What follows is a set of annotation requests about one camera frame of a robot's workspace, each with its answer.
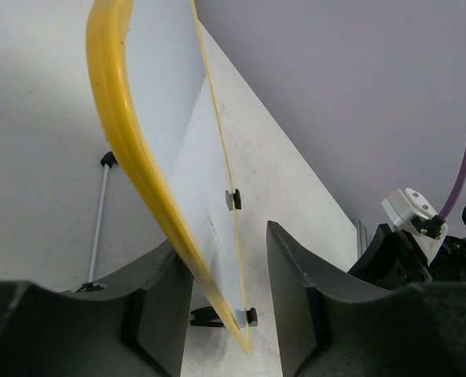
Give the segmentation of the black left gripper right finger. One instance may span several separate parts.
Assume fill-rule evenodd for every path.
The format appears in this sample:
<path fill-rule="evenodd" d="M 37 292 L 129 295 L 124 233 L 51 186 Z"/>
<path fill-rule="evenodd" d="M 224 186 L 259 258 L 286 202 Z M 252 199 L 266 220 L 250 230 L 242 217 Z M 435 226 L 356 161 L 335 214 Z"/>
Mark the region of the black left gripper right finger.
<path fill-rule="evenodd" d="M 271 221 L 266 244 L 285 376 L 466 376 L 466 284 L 385 290 Z"/>

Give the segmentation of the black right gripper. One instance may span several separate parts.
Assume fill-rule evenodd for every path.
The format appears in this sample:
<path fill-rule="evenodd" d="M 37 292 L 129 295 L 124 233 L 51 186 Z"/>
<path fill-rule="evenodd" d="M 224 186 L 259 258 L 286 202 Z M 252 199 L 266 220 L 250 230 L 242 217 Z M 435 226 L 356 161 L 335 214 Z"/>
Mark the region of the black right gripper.
<path fill-rule="evenodd" d="M 427 259 L 410 233 L 381 224 L 370 245 L 348 273 L 366 283 L 397 290 L 411 283 L 430 283 Z"/>

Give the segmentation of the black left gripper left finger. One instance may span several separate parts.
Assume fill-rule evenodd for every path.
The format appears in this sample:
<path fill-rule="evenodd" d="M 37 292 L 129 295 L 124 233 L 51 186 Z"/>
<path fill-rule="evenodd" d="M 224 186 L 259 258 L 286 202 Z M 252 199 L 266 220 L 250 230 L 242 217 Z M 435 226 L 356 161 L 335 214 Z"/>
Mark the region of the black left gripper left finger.
<path fill-rule="evenodd" d="M 178 376 L 192 285 L 168 242 L 77 291 L 0 281 L 0 376 Z"/>

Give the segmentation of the yellow framed small whiteboard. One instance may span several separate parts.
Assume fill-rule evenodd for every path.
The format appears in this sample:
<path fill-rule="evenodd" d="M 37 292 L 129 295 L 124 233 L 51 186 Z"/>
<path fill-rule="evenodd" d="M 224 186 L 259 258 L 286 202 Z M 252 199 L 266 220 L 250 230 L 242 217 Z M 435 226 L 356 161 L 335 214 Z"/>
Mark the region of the yellow framed small whiteboard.
<path fill-rule="evenodd" d="M 95 1 L 90 85 L 105 137 L 240 348 L 251 352 L 235 187 L 192 1 Z"/>

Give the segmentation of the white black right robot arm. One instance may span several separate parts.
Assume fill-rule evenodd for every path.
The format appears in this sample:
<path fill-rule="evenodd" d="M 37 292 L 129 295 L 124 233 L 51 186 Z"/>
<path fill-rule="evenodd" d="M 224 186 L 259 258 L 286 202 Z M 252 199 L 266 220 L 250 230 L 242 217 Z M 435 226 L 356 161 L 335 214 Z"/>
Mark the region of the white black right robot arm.
<path fill-rule="evenodd" d="M 466 282 L 466 238 L 450 236 L 446 220 L 423 195 L 398 189 L 381 204 L 393 225 L 378 225 L 350 275 L 388 290 L 410 283 Z M 462 221 L 466 225 L 466 206 Z"/>

